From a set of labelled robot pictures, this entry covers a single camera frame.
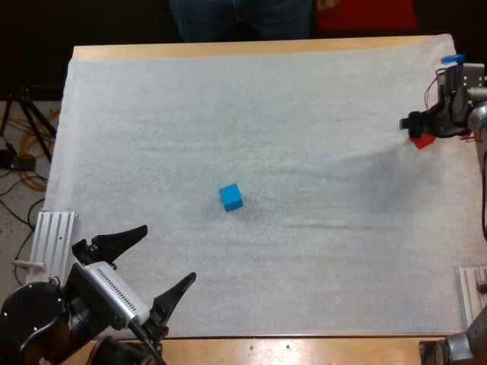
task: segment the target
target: tripod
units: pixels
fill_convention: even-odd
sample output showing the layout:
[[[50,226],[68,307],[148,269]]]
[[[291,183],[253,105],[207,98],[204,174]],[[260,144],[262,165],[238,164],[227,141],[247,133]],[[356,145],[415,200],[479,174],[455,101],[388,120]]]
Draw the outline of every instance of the tripod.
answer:
[[[27,121],[32,128],[33,133],[35,134],[40,147],[43,149],[44,154],[46,154],[47,159],[49,162],[52,161],[53,156],[51,155],[51,151],[46,145],[46,142],[43,140],[42,136],[40,135],[39,129],[36,126],[36,123],[33,120],[31,112],[37,117],[39,122],[41,122],[44,127],[49,131],[51,136],[54,138],[56,137],[56,129],[53,125],[47,120],[47,118],[37,109],[37,107],[33,104],[32,100],[30,99],[30,92],[29,88],[21,88],[17,90],[10,90],[7,95],[7,106],[5,107],[5,112],[3,114],[2,125],[0,126],[0,137],[3,137],[5,132],[5,127],[7,126],[8,115],[10,114],[10,108],[12,102],[17,101],[22,108],[25,116],[27,117]]]

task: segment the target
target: jeans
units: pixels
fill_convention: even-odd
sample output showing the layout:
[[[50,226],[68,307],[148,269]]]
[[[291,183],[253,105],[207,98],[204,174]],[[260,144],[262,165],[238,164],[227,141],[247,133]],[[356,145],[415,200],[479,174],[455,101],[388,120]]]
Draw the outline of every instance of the jeans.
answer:
[[[264,40],[310,36],[313,0],[170,0],[170,8],[186,42],[232,40],[239,24]]]

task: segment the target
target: wooden table edge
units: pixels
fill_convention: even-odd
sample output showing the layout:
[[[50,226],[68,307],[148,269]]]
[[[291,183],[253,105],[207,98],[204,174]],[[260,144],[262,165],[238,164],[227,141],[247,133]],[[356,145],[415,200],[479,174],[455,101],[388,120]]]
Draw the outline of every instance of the wooden table edge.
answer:
[[[339,365],[378,363],[419,365],[419,342],[432,337],[408,338],[213,338],[167,339],[162,342],[169,365],[300,364]],[[84,365],[92,341],[63,365]]]
[[[429,38],[431,36],[383,36],[323,40],[76,46],[73,59],[154,59],[376,49],[403,46]]]
[[[431,36],[390,36],[324,40],[284,40],[239,43],[170,43],[76,46],[73,59],[153,59],[204,56],[242,56],[293,52],[376,49],[403,46]],[[257,338],[168,338],[164,359],[170,365],[254,363],[419,363],[420,341],[436,341],[442,334],[284,335]],[[85,364],[96,341],[64,362]]]

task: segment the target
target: white sheet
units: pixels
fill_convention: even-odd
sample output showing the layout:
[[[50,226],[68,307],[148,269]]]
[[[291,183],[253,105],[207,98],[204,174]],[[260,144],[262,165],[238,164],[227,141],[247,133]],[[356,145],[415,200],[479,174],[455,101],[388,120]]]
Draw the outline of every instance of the white sheet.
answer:
[[[117,264],[148,305],[197,272],[172,336],[459,331],[455,268],[487,257],[475,145],[398,130],[452,53],[72,60],[45,207],[77,238],[147,224]]]

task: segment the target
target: blue cube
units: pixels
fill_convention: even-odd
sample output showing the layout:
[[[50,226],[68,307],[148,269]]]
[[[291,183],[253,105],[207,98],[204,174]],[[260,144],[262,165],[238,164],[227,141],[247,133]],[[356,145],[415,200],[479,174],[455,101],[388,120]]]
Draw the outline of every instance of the blue cube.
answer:
[[[226,211],[233,211],[244,206],[237,184],[220,188],[220,198]]]

